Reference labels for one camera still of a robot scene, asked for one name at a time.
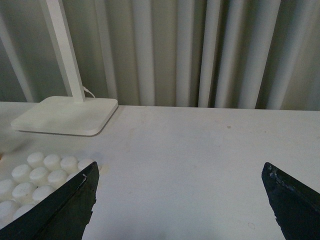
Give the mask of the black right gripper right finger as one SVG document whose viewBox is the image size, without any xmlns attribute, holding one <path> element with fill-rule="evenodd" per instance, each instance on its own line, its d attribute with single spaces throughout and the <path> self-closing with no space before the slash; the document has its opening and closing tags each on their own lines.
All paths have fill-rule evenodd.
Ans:
<svg viewBox="0 0 320 240">
<path fill-rule="evenodd" d="M 262 182 L 275 220 L 287 240 L 320 238 L 320 194 L 266 162 Z"/>
</svg>

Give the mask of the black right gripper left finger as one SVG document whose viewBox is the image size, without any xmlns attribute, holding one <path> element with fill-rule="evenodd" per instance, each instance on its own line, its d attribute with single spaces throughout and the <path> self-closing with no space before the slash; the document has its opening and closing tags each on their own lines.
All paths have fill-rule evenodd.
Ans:
<svg viewBox="0 0 320 240">
<path fill-rule="evenodd" d="M 77 173 L 0 231 L 2 240 L 80 240 L 90 222 L 99 182 L 96 162 Z"/>
</svg>

